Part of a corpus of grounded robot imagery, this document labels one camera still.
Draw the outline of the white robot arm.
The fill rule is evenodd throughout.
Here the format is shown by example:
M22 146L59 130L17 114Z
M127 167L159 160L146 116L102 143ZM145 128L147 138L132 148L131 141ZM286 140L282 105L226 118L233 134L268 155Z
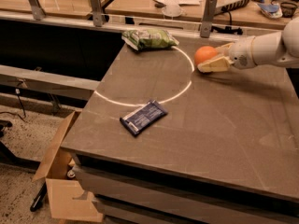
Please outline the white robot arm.
M216 51L212 58L195 63L200 72L224 72L231 66L237 69L259 65L298 68L299 18L291 20L280 32L240 38L216 47Z

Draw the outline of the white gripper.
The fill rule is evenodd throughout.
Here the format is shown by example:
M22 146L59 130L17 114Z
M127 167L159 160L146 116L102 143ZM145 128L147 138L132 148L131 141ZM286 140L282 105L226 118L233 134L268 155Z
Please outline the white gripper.
M253 61L251 53L251 45L254 36L240 38L236 42L227 43L216 47L219 54L212 59L206 60L197 65L197 69L202 73L211 72L225 72L228 71L230 66L233 65L237 69L250 69L256 66Z

